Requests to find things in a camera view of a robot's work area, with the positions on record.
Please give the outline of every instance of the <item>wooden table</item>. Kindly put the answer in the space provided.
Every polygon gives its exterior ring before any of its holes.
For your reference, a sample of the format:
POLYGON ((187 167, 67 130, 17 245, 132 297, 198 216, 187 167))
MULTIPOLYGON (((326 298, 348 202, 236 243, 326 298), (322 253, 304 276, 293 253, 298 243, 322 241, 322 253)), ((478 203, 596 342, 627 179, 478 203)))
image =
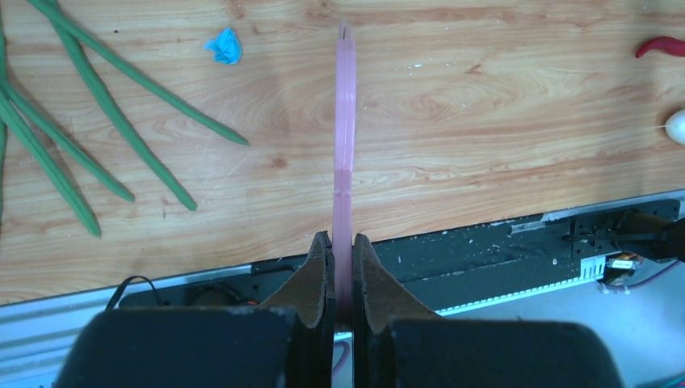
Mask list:
POLYGON ((685 187, 656 128, 685 102, 681 0, 62 0, 152 78, 232 126, 239 146, 88 51, 125 113, 199 203, 187 211, 112 128, 50 24, 2 0, 14 82, 136 195, 108 192, 45 136, 97 213, 91 237, 12 137, 0 303, 306 251, 330 228, 334 48, 358 50, 355 232, 381 240, 685 187), (225 27, 238 65, 204 43, 225 27))

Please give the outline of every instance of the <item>blue crumpled paper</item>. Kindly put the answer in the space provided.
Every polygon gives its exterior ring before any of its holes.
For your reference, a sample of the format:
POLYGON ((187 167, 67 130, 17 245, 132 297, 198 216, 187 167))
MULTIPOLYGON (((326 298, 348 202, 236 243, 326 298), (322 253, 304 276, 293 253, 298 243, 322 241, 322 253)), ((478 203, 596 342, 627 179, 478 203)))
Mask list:
POLYGON ((226 28, 216 39, 211 39, 204 44, 205 50, 212 50, 214 61, 235 65, 242 56, 242 47, 232 29, 226 28))

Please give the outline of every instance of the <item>white round object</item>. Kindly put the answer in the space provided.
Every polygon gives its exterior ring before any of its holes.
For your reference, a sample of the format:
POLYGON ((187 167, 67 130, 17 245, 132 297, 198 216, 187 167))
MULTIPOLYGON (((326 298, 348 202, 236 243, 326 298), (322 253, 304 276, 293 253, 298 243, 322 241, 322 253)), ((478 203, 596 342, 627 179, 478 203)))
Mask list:
POLYGON ((685 109, 675 113, 666 121, 668 137, 685 145, 685 109))

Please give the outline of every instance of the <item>pink plastic handle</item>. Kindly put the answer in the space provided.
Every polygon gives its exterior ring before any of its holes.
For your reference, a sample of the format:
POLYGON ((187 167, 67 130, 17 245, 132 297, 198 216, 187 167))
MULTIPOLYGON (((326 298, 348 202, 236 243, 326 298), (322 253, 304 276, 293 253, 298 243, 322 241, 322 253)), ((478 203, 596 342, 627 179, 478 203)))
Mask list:
POLYGON ((333 256, 337 319, 351 321, 352 165, 355 161, 356 55, 350 26, 340 25, 335 75, 333 256))

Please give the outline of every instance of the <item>red pepper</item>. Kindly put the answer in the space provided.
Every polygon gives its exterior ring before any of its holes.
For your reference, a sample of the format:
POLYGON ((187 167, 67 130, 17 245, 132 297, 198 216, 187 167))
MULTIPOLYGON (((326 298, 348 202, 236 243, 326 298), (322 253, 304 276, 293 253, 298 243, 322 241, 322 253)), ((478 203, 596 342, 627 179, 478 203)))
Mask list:
POLYGON ((659 36, 643 44, 635 53, 635 58, 642 57, 650 50, 662 50, 676 57, 685 57, 685 41, 659 36))

